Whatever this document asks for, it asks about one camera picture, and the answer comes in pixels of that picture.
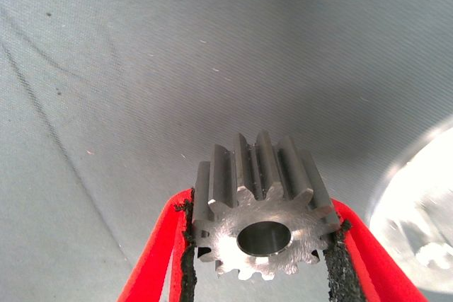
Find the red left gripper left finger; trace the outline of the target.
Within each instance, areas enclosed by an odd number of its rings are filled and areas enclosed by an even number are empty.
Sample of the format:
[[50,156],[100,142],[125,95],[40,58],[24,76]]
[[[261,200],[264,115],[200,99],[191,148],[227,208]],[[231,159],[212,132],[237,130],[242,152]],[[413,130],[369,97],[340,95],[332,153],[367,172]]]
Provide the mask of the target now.
[[167,201],[118,301],[159,301],[168,270],[168,300],[195,300],[193,197],[190,188]]

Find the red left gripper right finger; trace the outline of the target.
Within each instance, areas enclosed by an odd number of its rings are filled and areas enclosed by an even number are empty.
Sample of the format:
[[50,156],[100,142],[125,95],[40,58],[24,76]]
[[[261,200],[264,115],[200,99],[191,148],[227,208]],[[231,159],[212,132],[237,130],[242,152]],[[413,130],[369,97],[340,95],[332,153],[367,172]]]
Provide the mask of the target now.
[[340,229],[323,252],[330,301],[426,301],[361,218],[333,200]]

